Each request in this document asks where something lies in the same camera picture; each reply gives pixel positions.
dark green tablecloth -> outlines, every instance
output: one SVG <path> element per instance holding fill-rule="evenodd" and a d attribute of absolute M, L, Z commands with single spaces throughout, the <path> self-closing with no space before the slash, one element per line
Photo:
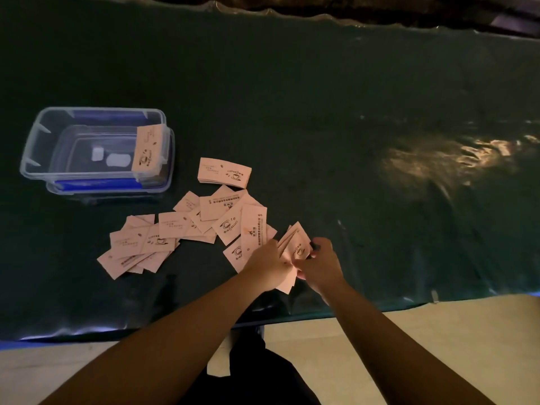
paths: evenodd
<path fill-rule="evenodd" d="M 253 167 L 278 237 L 299 220 L 331 238 L 381 309 L 540 288 L 536 41 L 90 0 L 0 0 L 0 23 L 0 339 L 112 338 L 233 276 L 219 240 L 117 281 L 96 261 L 125 216 L 212 193 L 201 156 Z M 26 136 L 53 105 L 163 110 L 170 190 L 88 205 L 24 179 Z M 329 315 L 298 281 L 240 322 Z"/>

person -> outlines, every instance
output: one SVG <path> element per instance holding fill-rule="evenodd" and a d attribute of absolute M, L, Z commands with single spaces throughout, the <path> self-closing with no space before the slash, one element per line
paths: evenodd
<path fill-rule="evenodd" d="M 241 332 L 231 350 L 230 376 L 206 374 L 206 364 L 239 316 L 291 269 L 332 308 L 388 404 L 493 404 L 347 284 L 330 240 L 313 242 L 317 247 L 312 258 L 285 264 L 276 241 L 268 241 L 238 275 L 109 348 L 42 405 L 206 404 L 227 399 L 319 404 L 294 366 L 267 350 L 253 329 Z"/>

pile of cards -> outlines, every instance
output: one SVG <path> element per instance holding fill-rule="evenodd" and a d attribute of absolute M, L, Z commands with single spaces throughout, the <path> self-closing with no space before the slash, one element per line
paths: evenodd
<path fill-rule="evenodd" d="M 211 196 L 187 192 L 174 211 L 154 215 L 128 216 L 120 231 L 110 233 L 111 249 L 98 258 L 113 279 L 124 272 L 157 272 L 180 240 L 215 243 L 216 236 L 228 246 L 223 251 L 240 272 L 258 247 L 274 238 L 277 231 L 267 224 L 267 208 L 246 190 L 251 168 L 219 159 L 202 157 L 198 179 L 201 183 L 222 183 Z M 237 186 L 233 190 L 226 185 Z M 280 259 L 291 262 L 307 258 L 312 251 L 309 237 L 300 223 L 289 226 L 278 242 Z M 296 269 L 277 287 L 288 294 L 296 280 Z"/>

tablecloth clip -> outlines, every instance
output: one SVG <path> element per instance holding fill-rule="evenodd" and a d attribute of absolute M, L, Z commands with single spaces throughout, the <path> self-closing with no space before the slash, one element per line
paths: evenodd
<path fill-rule="evenodd" d="M 436 290 L 431 290 L 431 298 L 433 299 L 433 303 L 434 304 L 438 304 L 439 303 L 439 300 L 438 300 L 438 293 Z"/>

person's left hand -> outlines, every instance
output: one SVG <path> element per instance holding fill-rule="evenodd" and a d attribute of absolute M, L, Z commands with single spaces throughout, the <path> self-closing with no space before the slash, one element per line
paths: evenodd
<path fill-rule="evenodd" d="M 291 270 L 296 270 L 291 263 L 279 259 L 278 242 L 274 239 L 253 252 L 241 273 L 252 275 L 260 281 L 263 291 L 270 291 L 279 286 Z"/>

